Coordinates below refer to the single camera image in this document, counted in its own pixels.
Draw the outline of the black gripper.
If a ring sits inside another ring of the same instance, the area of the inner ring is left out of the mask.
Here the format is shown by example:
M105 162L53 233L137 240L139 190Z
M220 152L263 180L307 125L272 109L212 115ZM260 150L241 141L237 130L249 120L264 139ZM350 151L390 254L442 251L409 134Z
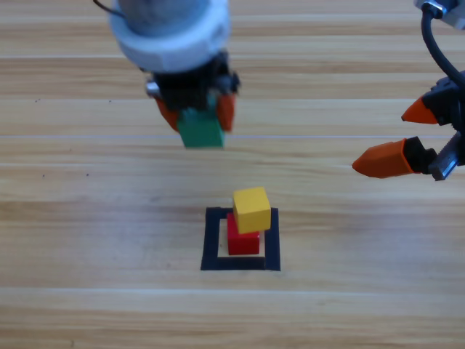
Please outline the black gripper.
M356 172L379 179L431 174L442 181L455 167L464 165L464 90L451 79L438 80L401 119L417 124L450 124L456 133L439 153L426 149L418 137L370 147L352 163Z
M229 53L221 50L207 63L180 73L152 73L146 81L146 93L155 98L158 109L168 125L178 132L179 111L193 108L206 110L211 93L217 98L217 118L226 132L233 129L235 93L240 79L230 69Z

